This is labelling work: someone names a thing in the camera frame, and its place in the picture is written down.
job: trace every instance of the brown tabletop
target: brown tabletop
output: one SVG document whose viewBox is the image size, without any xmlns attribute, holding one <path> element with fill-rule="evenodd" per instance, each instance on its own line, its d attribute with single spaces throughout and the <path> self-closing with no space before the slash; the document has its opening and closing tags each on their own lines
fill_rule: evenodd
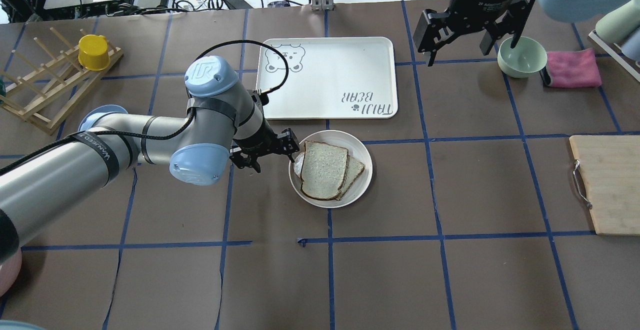
<svg viewBox="0 0 640 330">
<path fill-rule="evenodd" d="M 0 166 L 75 132 L 100 105 L 183 117 L 187 66 L 232 39 L 384 36 L 399 104 L 388 120 L 271 122 L 299 139 L 335 129 L 364 142 L 374 179 L 333 211 L 298 197 L 284 156 L 205 188 L 166 166 L 121 173 L 23 248 L 1 318 L 48 330 L 637 328 L 640 238 L 595 235 L 571 181 L 569 136 L 640 134 L 638 82 L 597 48 L 601 88 L 512 79 L 495 52 L 480 54 L 482 34 L 427 67 L 410 39 L 426 7 L 447 0 L 0 25 L 0 66 L 15 76 L 29 68 L 12 49 L 42 62 L 39 37 L 59 50 L 52 25 L 124 50 L 55 136 L 0 111 Z M 597 47 L 595 21 L 555 22 L 536 7 L 524 35 L 577 51 Z M 255 86 L 256 48 L 215 54 Z"/>
</svg>

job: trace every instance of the green bowl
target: green bowl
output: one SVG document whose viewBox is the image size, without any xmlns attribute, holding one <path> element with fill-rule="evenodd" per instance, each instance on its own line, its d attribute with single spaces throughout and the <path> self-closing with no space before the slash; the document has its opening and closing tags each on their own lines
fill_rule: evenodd
<svg viewBox="0 0 640 330">
<path fill-rule="evenodd" d="M 512 78 L 528 78 L 547 65 L 547 51 L 539 42 L 522 36 L 512 49 L 510 37 L 502 42 L 498 50 L 500 70 Z"/>
</svg>

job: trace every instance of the yellow cup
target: yellow cup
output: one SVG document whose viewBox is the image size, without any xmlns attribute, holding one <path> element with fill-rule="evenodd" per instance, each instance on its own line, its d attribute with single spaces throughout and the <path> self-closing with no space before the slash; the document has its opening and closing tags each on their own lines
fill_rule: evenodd
<svg viewBox="0 0 640 330">
<path fill-rule="evenodd" d="M 111 63 L 107 39 L 102 35 L 87 34 L 78 43 L 80 65 L 92 71 L 105 70 Z"/>
</svg>

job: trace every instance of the pink cloth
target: pink cloth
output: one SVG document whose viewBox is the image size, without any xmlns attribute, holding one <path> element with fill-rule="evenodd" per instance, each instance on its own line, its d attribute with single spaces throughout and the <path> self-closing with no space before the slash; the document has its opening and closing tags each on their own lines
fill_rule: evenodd
<svg viewBox="0 0 640 330">
<path fill-rule="evenodd" d="M 576 88 L 599 87 L 602 79 L 594 49 L 582 51 L 548 51 L 546 53 L 546 86 Z"/>
</svg>

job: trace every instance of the blue joint cap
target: blue joint cap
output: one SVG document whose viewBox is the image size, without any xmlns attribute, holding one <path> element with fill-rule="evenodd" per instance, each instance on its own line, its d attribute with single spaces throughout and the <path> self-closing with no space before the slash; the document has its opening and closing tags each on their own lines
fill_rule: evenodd
<svg viewBox="0 0 640 330">
<path fill-rule="evenodd" d="M 205 56 L 194 61 L 184 75 L 189 93 L 208 98 L 223 93 L 238 82 L 238 73 L 220 56 Z"/>
<path fill-rule="evenodd" d="M 120 105 L 102 105 L 92 109 L 80 122 L 80 126 L 78 126 L 79 132 L 84 132 L 85 130 L 89 130 L 94 127 L 96 121 L 100 120 L 104 116 L 109 114 L 128 114 L 128 112 L 124 109 L 124 107 Z"/>
<path fill-rule="evenodd" d="M 169 172 L 181 182 L 213 185 L 220 180 L 229 161 L 229 150 L 217 143 L 194 143 L 171 155 Z"/>
</svg>

